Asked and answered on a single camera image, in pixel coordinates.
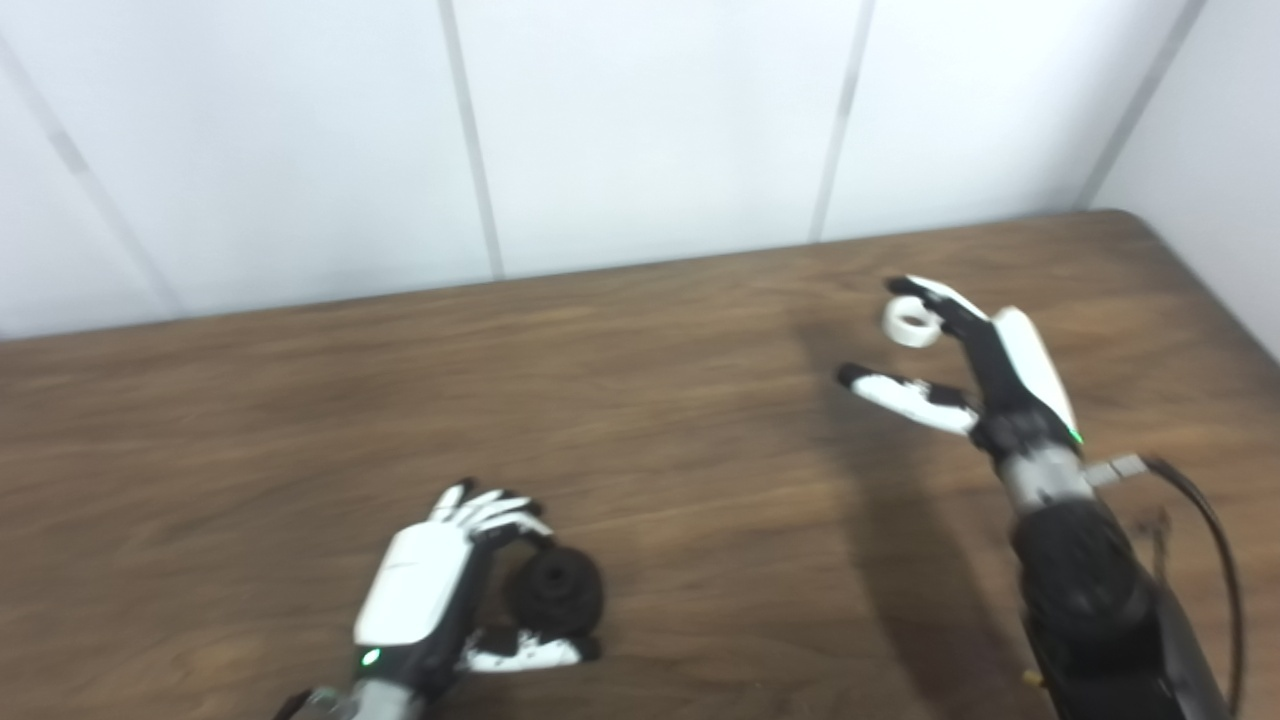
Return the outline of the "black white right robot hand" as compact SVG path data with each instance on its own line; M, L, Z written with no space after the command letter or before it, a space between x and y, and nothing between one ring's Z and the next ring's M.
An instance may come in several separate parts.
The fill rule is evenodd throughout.
M1004 307L989 315L956 290L919 275L891 277L886 287L897 299L918 300L960 343L977 395L856 363L836 370L845 389L916 424L965 436L996 465L1041 446L1082 454L1073 406L1025 313Z

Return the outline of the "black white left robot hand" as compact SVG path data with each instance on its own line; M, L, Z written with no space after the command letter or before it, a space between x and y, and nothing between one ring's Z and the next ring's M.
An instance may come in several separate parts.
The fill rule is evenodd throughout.
M508 596L515 626L480 626L497 556L518 541L535 552ZM353 629L358 716L421 717L471 674L595 662L603 603L598 566L557 542L534 498L462 479L392 537L375 573Z

